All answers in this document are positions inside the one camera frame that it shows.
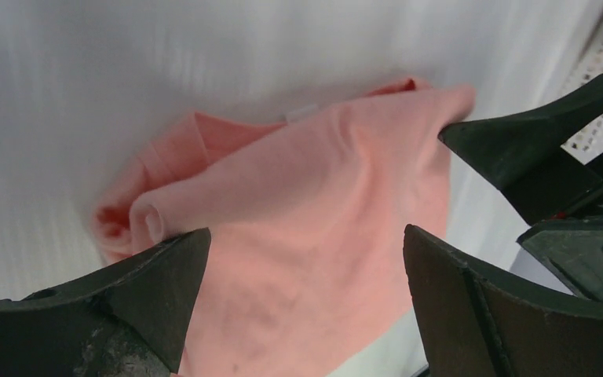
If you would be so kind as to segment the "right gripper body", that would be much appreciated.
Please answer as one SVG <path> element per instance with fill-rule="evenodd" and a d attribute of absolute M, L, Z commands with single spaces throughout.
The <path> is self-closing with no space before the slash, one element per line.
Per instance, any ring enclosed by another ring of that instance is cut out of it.
<path fill-rule="evenodd" d="M 603 153 L 583 165 L 560 149 L 526 178 L 540 220 L 517 242 L 574 295 L 603 302 Z"/>

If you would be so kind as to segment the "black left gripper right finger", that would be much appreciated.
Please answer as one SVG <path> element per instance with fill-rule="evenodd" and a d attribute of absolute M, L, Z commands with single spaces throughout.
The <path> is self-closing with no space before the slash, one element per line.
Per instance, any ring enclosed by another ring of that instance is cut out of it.
<path fill-rule="evenodd" d="M 468 255 L 414 225 L 404 264 L 432 376 L 603 376 L 603 303 Z"/>

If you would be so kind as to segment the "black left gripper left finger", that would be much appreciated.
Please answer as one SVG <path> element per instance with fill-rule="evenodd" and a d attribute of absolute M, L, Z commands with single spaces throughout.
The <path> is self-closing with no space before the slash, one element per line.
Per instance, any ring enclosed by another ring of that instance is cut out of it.
<path fill-rule="evenodd" d="M 198 229 L 20 301 L 0 300 L 0 376 L 179 371 L 211 234 Z"/>

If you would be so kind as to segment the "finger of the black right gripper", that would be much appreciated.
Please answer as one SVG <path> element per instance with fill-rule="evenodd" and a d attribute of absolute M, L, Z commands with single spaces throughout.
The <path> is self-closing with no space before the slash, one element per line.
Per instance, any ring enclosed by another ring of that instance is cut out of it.
<path fill-rule="evenodd" d="M 564 150 L 562 145 L 595 118 L 572 91 L 526 112 L 450 124 L 438 138 L 534 225 L 540 216 L 531 205 L 541 193 L 528 183 L 527 175 Z"/>

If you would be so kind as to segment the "salmon pink t-shirt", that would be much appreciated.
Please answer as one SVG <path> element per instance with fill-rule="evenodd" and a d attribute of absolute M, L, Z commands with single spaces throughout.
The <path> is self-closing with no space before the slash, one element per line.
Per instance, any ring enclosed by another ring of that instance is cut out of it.
<path fill-rule="evenodd" d="M 183 376 L 325 376 L 411 310 L 407 225 L 443 236 L 469 86 L 408 79 L 290 123 L 193 112 L 146 144 L 91 217 L 109 262 L 208 228 Z"/>

